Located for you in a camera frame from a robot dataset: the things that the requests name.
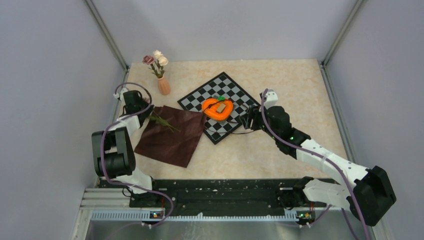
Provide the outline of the maroon wrapping paper sheet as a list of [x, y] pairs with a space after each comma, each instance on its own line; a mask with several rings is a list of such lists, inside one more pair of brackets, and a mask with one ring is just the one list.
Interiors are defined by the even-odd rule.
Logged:
[[162, 163], [186, 168], [205, 129], [206, 115], [201, 112], [157, 106], [154, 110], [180, 132], [149, 120], [134, 152]]

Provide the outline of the cream rose stem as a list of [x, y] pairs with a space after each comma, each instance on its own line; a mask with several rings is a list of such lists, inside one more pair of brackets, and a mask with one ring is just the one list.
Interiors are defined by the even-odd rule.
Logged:
[[156, 77], [160, 79], [163, 77], [163, 74], [164, 74], [163, 67], [161, 66], [161, 58], [163, 57], [163, 54], [161, 51], [155, 50], [153, 52], [153, 56], [155, 58], [155, 62], [154, 62], [155, 74], [156, 74]]
[[164, 76], [164, 73], [165, 73], [164, 66], [166, 66], [168, 63], [169, 61], [165, 56], [161, 56], [157, 59], [159, 78], [162, 78]]

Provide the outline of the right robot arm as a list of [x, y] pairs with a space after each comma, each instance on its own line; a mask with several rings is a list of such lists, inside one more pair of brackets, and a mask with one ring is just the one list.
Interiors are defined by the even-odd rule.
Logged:
[[335, 183], [303, 177], [295, 186], [293, 200], [299, 206], [321, 202], [349, 210], [358, 220], [374, 227], [397, 198], [387, 172], [367, 168], [325, 149], [308, 134], [296, 129], [282, 106], [250, 106], [236, 119], [245, 129], [262, 130], [284, 154], [308, 164]]

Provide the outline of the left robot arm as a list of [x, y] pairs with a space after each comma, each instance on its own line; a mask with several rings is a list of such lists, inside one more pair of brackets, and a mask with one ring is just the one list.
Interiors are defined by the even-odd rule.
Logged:
[[101, 153], [104, 167], [110, 180], [126, 183], [134, 194], [141, 194], [141, 200], [149, 207], [160, 202], [159, 191], [153, 188], [152, 177], [136, 167], [136, 158], [131, 143], [131, 135], [143, 126], [153, 111], [149, 100], [143, 99], [138, 90], [123, 88], [115, 94], [124, 103], [122, 115], [116, 124], [108, 129], [102, 140], [103, 131], [91, 134], [94, 170], [103, 177]]

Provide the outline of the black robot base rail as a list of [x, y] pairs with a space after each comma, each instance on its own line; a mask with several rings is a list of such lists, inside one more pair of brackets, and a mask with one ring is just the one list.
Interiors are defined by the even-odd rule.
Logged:
[[324, 202], [311, 203], [297, 188], [300, 178], [280, 179], [157, 179], [155, 193], [136, 194], [121, 187], [129, 206], [149, 211], [159, 220], [170, 209], [171, 217], [266, 217], [283, 216], [290, 210], [326, 208]]

